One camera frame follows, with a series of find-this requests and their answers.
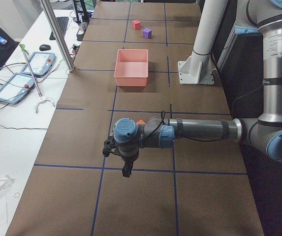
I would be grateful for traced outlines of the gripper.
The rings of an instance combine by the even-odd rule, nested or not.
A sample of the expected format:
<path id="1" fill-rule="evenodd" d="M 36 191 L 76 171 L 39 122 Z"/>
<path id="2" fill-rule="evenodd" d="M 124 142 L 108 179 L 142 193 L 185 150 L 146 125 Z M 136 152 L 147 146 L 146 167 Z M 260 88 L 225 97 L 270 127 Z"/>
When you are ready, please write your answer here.
<path id="1" fill-rule="evenodd" d="M 133 168 L 133 162 L 139 156 L 139 147 L 135 145 L 128 145 L 120 146 L 118 149 L 123 161 L 125 162 L 122 168 L 123 177 L 130 177 Z"/>

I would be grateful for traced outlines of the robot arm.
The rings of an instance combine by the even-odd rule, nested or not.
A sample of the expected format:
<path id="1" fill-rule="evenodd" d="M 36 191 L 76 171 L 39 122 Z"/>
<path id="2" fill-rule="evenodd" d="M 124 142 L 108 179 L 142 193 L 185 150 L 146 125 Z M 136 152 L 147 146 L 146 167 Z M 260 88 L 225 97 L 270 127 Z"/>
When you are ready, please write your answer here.
<path id="1" fill-rule="evenodd" d="M 124 161 L 129 177 L 140 148 L 170 148 L 176 138 L 201 142 L 233 140 L 250 145 L 282 163 L 282 0 L 240 0 L 235 33 L 263 36 L 263 113 L 258 118 L 226 120 L 166 119 L 164 115 L 137 124 L 118 120 L 104 142 L 103 155 Z"/>

